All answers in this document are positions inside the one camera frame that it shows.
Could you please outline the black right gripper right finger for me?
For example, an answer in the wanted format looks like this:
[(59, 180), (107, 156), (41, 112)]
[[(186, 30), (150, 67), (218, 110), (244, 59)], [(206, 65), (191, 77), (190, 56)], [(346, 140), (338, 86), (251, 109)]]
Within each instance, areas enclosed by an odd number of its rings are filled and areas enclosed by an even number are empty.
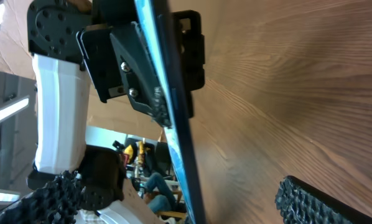
[(280, 181), (275, 204), (286, 224), (372, 224), (372, 217), (292, 175)]

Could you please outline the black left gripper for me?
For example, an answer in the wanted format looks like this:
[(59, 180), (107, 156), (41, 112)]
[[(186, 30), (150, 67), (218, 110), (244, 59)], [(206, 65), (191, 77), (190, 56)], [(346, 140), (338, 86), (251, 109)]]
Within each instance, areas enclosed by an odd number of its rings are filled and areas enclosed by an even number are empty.
[[(93, 1), (77, 42), (101, 102), (127, 95), (132, 108), (149, 115), (159, 126), (171, 126), (167, 101), (154, 68), (146, 38), (130, 0)], [(205, 36), (201, 15), (172, 13), (180, 55), (188, 117), (194, 117), (192, 92), (205, 85)]]

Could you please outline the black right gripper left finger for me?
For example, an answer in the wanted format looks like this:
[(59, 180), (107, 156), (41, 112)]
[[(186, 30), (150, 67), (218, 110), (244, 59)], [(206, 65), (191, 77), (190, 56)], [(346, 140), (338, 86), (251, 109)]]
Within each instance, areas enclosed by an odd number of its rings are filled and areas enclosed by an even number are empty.
[(66, 170), (0, 210), (0, 224), (75, 223), (83, 201), (82, 190), (77, 173)]

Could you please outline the blue Galaxy smartphone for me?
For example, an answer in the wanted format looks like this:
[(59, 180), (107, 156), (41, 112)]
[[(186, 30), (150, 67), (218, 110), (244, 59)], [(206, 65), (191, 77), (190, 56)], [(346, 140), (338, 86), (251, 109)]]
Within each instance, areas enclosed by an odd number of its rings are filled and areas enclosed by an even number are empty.
[(164, 130), (174, 171), (184, 194), (188, 217), (192, 223), (204, 224), (207, 219), (169, 4), (167, 1), (152, 0), (135, 0), (134, 3), (167, 103), (170, 126)]

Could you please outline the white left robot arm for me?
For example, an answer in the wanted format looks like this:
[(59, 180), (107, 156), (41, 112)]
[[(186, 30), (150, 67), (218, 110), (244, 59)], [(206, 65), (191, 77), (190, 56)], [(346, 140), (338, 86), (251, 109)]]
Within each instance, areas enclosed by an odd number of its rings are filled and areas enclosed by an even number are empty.
[(68, 1), (33, 1), (27, 11), (29, 52), (38, 86), (35, 174), (80, 175), (65, 192), (61, 222), (74, 211), (106, 223), (151, 223), (117, 152), (85, 140), (89, 89), (103, 103), (127, 96), (165, 130), (170, 158), (193, 223), (205, 223), (189, 120), (191, 92), (205, 83), (204, 37), (197, 11), (171, 12), (167, 1), (95, 1), (81, 12)]

